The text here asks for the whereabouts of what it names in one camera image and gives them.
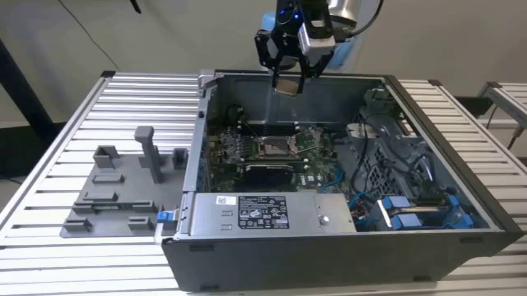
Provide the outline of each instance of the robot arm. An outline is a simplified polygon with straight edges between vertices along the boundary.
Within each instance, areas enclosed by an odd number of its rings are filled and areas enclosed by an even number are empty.
[[[274,27],[270,31],[258,30],[254,36],[258,62],[272,71],[272,88],[277,92],[288,95],[302,92],[305,78],[320,76],[336,44],[366,29],[382,2],[369,23],[352,32],[356,25],[352,0],[277,0]],[[297,84],[278,79],[280,70],[290,69],[296,62],[300,64]]]

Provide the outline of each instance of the metal rail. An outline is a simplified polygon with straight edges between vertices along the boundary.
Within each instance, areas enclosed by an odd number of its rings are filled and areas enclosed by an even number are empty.
[[[440,86],[401,81],[437,129],[527,231],[527,169]],[[97,145],[138,153],[137,125],[153,125],[160,153],[188,147],[197,76],[117,73],[101,78],[6,209],[0,230],[0,295],[185,295],[153,237],[62,239],[61,223]],[[245,295],[527,294],[527,237],[474,258],[437,283],[244,292]]]
[[[527,84],[488,82],[480,96],[488,97],[521,127],[527,128]]]

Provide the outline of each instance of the white label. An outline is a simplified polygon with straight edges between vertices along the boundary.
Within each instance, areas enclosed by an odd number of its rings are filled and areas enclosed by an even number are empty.
[[[216,205],[236,205],[236,196],[221,196],[216,197]]]

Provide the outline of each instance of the motherboard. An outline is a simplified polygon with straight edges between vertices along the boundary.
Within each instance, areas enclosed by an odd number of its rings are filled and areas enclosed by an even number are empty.
[[[208,137],[210,192],[346,192],[322,126],[242,123]]]

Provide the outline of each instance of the white wall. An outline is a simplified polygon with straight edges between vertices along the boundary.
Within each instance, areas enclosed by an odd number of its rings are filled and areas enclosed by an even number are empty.
[[[356,71],[437,79],[460,96],[527,83],[525,12],[525,0],[386,0]]]
[[[63,0],[122,71],[256,69],[252,41],[274,0]],[[356,72],[438,79],[474,95],[484,81],[527,82],[527,1],[388,0]],[[54,121],[112,64],[55,0],[1,0],[0,38]],[[19,114],[0,92],[0,121]]]
[[[252,37],[273,1],[63,0],[122,71],[257,69]],[[72,114],[102,70],[113,68],[55,0],[1,0],[0,38],[54,121]],[[2,108],[0,121],[17,121]]]

